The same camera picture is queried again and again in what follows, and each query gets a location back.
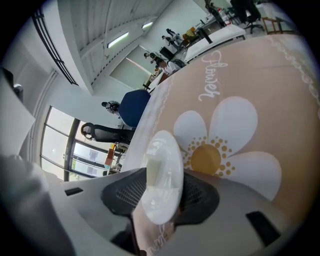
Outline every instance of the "ceiling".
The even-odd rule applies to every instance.
[[[71,0],[71,20],[76,46],[91,85],[115,58],[148,30],[172,0]],[[124,33],[128,36],[107,48]]]

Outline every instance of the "window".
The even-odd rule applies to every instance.
[[[60,110],[52,107],[46,122],[47,126],[52,127],[66,135],[69,135],[74,118]]]
[[[64,169],[54,165],[44,158],[41,158],[41,168],[48,173],[56,175],[60,180],[64,180]]]
[[[68,137],[46,126],[42,143],[42,155],[64,166]]]
[[[101,177],[108,170],[106,159],[112,144],[86,139],[81,134],[83,124],[54,107],[49,111],[43,130],[41,167],[61,181]],[[122,158],[116,151],[111,166],[123,162]]]

